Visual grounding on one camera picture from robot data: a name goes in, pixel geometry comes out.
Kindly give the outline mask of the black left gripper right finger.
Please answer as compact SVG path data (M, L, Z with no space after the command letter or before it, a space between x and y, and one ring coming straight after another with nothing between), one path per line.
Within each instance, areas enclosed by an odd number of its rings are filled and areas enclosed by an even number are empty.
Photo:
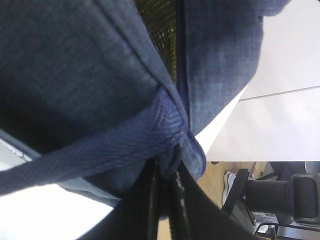
M241 201L248 170L242 169L223 208L202 191L183 162L170 182L169 225L173 240L253 240L255 236L232 218Z

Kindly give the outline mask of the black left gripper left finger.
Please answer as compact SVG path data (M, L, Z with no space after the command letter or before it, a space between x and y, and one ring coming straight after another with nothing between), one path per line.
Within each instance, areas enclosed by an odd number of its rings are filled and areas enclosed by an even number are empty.
M156 240L160 215L160 168L148 160L127 195L80 240Z

